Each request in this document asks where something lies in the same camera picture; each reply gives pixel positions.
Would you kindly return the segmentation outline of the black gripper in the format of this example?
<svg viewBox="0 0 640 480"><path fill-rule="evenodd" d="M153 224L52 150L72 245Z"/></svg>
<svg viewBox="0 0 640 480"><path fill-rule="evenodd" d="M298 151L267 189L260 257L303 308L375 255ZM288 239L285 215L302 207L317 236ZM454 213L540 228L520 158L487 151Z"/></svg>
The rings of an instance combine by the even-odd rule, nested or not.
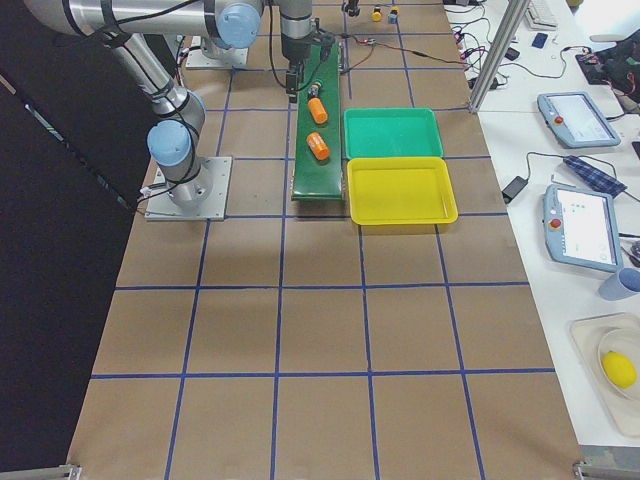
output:
<svg viewBox="0 0 640 480"><path fill-rule="evenodd" d="M290 103L298 101L299 72L309 58L311 47L321 48L321 59L328 56L335 37L322 29L315 18L281 18L281 49L288 61L285 75L285 91Z"/></svg>

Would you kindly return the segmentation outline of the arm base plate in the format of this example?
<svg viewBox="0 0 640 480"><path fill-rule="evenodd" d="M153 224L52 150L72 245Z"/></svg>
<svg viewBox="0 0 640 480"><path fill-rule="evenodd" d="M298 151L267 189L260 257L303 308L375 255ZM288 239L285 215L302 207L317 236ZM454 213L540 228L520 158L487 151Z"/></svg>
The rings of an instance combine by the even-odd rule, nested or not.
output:
<svg viewBox="0 0 640 480"><path fill-rule="evenodd" d="M222 221L230 185L232 157L198 157L199 175L169 193L150 198L147 221Z"/></svg>
<svg viewBox="0 0 640 480"><path fill-rule="evenodd" d="M193 37L185 66L191 70L243 69L248 52L248 48L223 49L206 38Z"/></svg>

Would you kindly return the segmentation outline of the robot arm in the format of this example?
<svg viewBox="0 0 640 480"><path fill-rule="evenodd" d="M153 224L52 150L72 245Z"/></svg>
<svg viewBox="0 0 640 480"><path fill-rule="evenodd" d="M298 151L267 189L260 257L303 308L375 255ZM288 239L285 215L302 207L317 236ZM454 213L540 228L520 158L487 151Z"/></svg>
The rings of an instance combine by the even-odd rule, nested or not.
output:
<svg viewBox="0 0 640 480"><path fill-rule="evenodd" d="M215 188L214 163L198 155L205 123L203 100L179 85L152 52L148 34L196 35L226 49L256 39L260 1L28 1L43 25L78 42L96 40L110 50L150 100L157 117L147 146L159 185L142 190L148 205L172 204L179 215L197 211Z"/></svg>
<svg viewBox="0 0 640 480"><path fill-rule="evenodd" d="M319 64L326 62L335 44L335 35L320 27L312 16L310 1L205 1L207 38L220 49L247 49L257 38L262 15L278 8L282 54L289 62L285 80L279 85L291 103L310 83L305 66L314 47Z"/></svg>

